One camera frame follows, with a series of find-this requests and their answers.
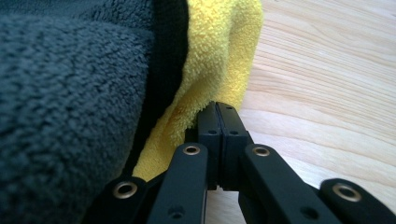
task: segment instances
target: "wooden surface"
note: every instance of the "wooden surface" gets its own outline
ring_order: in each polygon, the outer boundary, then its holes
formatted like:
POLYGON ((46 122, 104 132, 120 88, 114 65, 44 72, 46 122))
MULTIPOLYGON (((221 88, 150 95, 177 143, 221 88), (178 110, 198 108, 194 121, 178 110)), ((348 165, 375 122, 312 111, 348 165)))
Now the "wooden surface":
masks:
MULTIPOLYGON (((396 2, 262 0, 240 116, 308 184, 353 181, 396 213, 396 2)), ((244 223, 209 192, 206 223, 244 223)))

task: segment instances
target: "fabric fold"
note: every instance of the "fabric fold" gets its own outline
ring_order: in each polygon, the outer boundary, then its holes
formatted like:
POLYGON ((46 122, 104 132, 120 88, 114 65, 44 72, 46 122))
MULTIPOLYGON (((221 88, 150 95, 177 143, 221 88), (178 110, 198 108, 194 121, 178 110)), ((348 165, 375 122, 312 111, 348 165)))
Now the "fabric fold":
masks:
POLYGON ((133 175, 165 171, 198 111, 216 100, 239 108, 262 27, 258 0, 189 0, 189 52, 174 101, 152 130, 133 175))
POLYGON ((153 0, 154 46, 148 68, 146 97, 138 121, 134 145, 125 164, 130 175, 157 120, 180 87, 187 57, 189 12, 186 0, 153 0))

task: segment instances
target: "fuzzy texture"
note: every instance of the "fuzzy texture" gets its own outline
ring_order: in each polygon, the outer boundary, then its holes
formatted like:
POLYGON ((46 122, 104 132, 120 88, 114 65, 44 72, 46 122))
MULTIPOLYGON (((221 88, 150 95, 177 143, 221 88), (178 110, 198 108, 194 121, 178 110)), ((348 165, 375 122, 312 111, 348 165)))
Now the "fuzzy texture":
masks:
POLYGON ((146 98, 137 124, 134 146, 124 173, 130 175, 152 128, 180 87, 187 57, 189 12, 186 0, 153 0, 155 42, 148 68, 146 98))
POLYGON ((1 223, 80 222, 132 147, 151 4, 63 2, 0 5, 1 223))
POLYGON ((239 108, 262 27, 258 0, 188 0, 188 6, 189 52, 183 79, 134 168, 134 175, 146 180, 167 169, 185 130, 210 101, 239 108))

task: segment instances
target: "screw hole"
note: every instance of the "screw hole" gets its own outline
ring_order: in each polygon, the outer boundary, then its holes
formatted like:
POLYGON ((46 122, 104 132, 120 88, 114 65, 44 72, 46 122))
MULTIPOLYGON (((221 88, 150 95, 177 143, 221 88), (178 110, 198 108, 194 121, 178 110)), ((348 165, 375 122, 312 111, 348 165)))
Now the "screw hole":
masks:
POLYGON ((264 147, 255 147, 253 148, 253 153, 258 155, 258 156, 269 156, 270 155, 270 151, 267 148, 264 147))
POLYGON ((132 190, 132 186, 130 186, 130 185, 124 185, 124 186, 122 186, 122 187, 119 188, 119 193, 120 193, 120 194, 125 194, 125 193, 128 193, 128 192, 131 191, 131 190, 132 190))
POLYGON ((355 193, 350 189, 340 189, 340 192, 347 197, 355 197, 355 193))
POLYGON ((196 155, 200 152, 200 149, 198 147, 185 147, 183 149, 183 152, 187 155, 196 155))
POLYGON ((169 208, 168 215, 172 219, 180 219, 184 216, 184 209, 180 205, 173 206, 169 208))
POLYGON ((302 207, 300 209, 300 212, 303 214, 304 217, 306 217, 307 219, 313 219, 316 220, 319 218, 319 214, 318 212, 310 207, 302 207))

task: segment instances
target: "fleece blanket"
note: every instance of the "fleece blanket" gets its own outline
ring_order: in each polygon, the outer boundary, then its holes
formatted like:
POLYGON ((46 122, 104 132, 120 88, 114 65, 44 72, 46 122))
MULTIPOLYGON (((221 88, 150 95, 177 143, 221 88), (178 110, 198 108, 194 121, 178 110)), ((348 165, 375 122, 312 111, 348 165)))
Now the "fleece blanket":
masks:
POLYGON ((134 141, 150 0, 0 1, 0 222, 79 223, 134 141))
POLYGON ((145 144, 133 175, 150 180, 165 171, 184 132, 211 101, 239 108, 260 30, 259 0, 188 0, 189 52, 175 98, 145 144))

